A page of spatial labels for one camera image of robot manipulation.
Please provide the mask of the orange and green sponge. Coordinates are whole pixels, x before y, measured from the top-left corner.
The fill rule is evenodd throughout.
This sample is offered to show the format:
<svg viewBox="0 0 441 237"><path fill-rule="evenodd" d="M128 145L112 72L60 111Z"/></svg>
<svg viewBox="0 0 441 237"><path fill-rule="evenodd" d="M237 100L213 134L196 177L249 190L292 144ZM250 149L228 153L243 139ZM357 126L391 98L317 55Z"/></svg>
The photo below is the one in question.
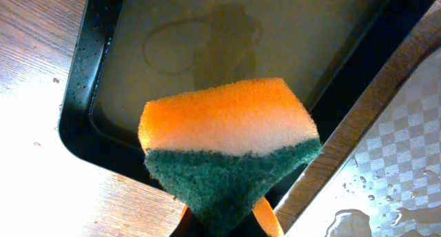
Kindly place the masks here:
<svg viewBox="0 0 441 237"><path fill-rule="evenodd" d="M282 236L266 193L322 147L281 78L148 101L138 136L148 172L184 204L174 236Z"/></svg>

